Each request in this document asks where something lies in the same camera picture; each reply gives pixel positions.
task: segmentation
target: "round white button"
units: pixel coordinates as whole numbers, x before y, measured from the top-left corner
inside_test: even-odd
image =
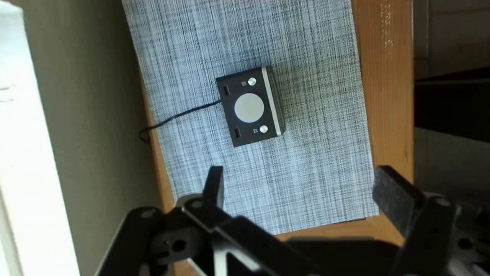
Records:
[[[243,94],[234,103],[234,114],[243,123],[254,123],[263,116],[263,102],[256,94]]]
[[[263,126],[260,126],[260,129],[259,129],[262,134],[266,134],[268,131],[269,131],[269,128],[266,128],[265,125]]]
[[[248,79],[248,86],[256,86],[257,85],[257,79],[254,79],[254,77],[251,77],[251,79]]]

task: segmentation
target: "cord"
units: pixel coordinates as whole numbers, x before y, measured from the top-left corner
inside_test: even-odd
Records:
[[[207,105],[202,105],[202,106],[196,106],[196,108],[193,108],[193,109],[188,109],[188,111],[180,112],[180,114],[177,114],[177,116],[173,116],[173,117],[170,117],[170,119],[165,119],[164,122],[161,122],[161,123],[158,123],[158,125],[153,125],[153,126],[148,126],[148,128],[141,129],[138,137],[139,137],[139,140],[141,140],[142,143],[150,145],[150,135],[148,135],[148,132],[151,132],[153,129],[158,129],[158,128],[170,123],[171,120],[176,120],[176,119],[184,117],[184,116],[187,116],[187,114],[200,111],[200,109],[207,109],[207,108],[216,106],[216,105],[219,105],[219,103],[220,103],[220,100],[213,102],[213,103],[207,103]]]

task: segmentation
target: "wooden surface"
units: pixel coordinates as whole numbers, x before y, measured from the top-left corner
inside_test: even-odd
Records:
[[[413,181],[412,2],[352,0],[352,10],[373,163],[389,165]],[[151,137],[159,194],[164,211],[170,211],[174,201],[156,142]],[[282,240],[289,237],[370,237],[393,244],[403,241],[383,215],[280,235]],[[190,275],[187,269],[179,266],[176,273]]]

